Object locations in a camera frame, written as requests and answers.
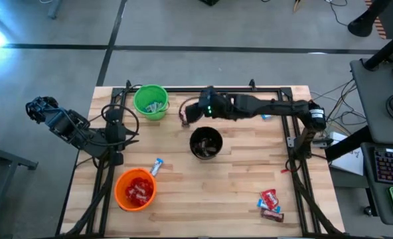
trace black floor stripe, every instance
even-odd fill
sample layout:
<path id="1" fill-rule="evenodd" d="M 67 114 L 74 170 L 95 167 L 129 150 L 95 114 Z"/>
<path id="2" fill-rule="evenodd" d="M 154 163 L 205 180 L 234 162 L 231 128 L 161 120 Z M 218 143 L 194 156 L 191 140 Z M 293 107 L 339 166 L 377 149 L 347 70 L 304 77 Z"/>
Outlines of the black floor stripe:
<path id="1" fill-rule="evenodd" d="M 161 52 L 255 52 L 295 54 L 375 54 L 378 50 L 323 49 L 323 48 L 265 48 L 227 46 L 114 46 L 114 50 L 161 51 Z"/>
<path id="2" fill-rule="evenodd" d="M 108 43 L 108 49 L 105 52 L 105 57 L 104 57 L 104 61 L 102 62 L 101 70 L 99 71 L 99 76 L 98 76 L 98 81 L 96 82 L 96 86 L 104 85 L 105 75 L 108 70 L 108 65 L 110 64 L 114 44 L 116 43 L 117 40 L 118 30 L 119 30 L 119 26 L 121 25 L 121 20 L 123 19 L 123 12 L 126 2 L 127 0 L 121 0 L 121 3 L 119 4 L 116 21 L 112 29 L 110 41 Z"/>
<path id="3" fill-rule="evenodd" d="M 13 49 L 58 49 L 58 50 L 105 50 L 108 45 L 85 44 L 6 44 L 2 48 Z"/>

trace red candy wrapper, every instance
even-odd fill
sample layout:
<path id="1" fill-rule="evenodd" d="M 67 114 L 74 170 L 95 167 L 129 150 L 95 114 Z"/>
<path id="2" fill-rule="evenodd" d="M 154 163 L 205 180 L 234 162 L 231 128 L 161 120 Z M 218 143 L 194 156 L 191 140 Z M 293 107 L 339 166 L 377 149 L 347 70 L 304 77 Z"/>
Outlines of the red candy wrapper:
<path id="1" fill-rule="evenodd" d="M 284 218 L 283 213 L 277 213 L 277 212 L 262 208 L 262 210 L 260 211 L 260 214 L 262 215 L 263 218 L 274 220 L 276 222 L 283 222 L 283 218 Z"/>
<path id="2" fill-rule="evenodd" d="M 125 190 L 125 195 L 134 205 L 143 206 L 149 201 L 153 191 L 152 183 L 147 179 L 138 177 L 131 181 L 130 186 Z"/>
<path id="3" fill-rule="evenodd" d="M 275 208 L 279 204 L 279 200 L 276 197 L 276 190 L 269 189 L 260 193 L 264 203 L 268 208 Z"/>

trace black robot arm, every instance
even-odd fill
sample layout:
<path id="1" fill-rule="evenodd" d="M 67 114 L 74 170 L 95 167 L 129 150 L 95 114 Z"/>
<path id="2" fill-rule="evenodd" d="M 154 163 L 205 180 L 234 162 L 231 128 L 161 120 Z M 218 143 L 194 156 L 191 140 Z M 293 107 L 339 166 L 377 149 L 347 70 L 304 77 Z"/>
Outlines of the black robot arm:
<path id="1" fill-rule="evenodd" d="M 123 149 L 137 142 L 125 139 L 127 135 L 137 135 L 137 132 L 128 130 L 122 122 L 113 121 L 107 128 L 91 129 L 85 117 L 74 110 L 67 111 L 59 107 L 52 97 L 37 97 L 25 105 L 25 110 L 32 120 L 44 122 L 53 134 L 98 159 L 107 156 L 108 147 L 120 146 Z M 118 111 L 108 110 L 106 119 L 109 121 L 110 116 L 115 117 Z"/>
<path id="2" fill-rule="evenodd" d="M 212 86 L 201 92 L 197 103 L 185 108 L 184 124 L 196 122 L 202 116 L 238 120 L 262 114 L 296 116 L 303 122 L 305 129 L 294 139 L 293 152 L 304 158 L 311 156 L 310 144 L 315 134 L 326 128 L 325 111 L 312 100 L 260 100 L 245 94 L 218 94 Z"/>

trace paper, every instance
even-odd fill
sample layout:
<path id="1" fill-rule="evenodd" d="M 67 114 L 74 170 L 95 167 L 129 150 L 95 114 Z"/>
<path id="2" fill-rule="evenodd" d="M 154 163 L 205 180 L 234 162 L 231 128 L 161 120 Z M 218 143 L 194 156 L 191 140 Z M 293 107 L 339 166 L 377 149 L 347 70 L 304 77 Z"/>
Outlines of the paper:
<path id="1" fill-rule="evenodd" d="M 333 145 L 345 139 L 347 136 L 337 132 L 332 132 L 329 137 L 334 140 Z M 360 148 L 347 153 L 338 159 L 332 161 L 332 167 L 341 169 L 350 173 L 363 176 L 363 154 Z"/>

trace orange bucket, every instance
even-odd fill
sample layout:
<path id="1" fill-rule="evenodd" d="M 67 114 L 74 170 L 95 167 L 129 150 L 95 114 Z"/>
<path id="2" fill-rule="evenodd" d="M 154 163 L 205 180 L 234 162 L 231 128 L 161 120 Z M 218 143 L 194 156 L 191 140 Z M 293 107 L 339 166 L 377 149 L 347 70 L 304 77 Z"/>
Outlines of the orange bucket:
<path id="1" fill-rule="evenodd" d="M 142 179 L 147 179 L 154 186 L 154 191 L 152 193 L 151 198 L 143 206 L 136 206 L 132 204 L 125 195 L 125 190 L 131 184 L 131 181 L 138 177 L 141 177 Z M 126 171 L 117 180 L 116 187 L 114 188 L 114 196 L 116 198 L 119 207 L 121 207 L 123 210 L 132 211 L 132 212 L 143 210 L 147 206 L 149 206 L 151 202 L 154 200 L 156 192 L 157 192 L 157 182 L 155 181 L 154 176 L 152 176 L 152 174 L 146 169 L 130 169 Z"/>

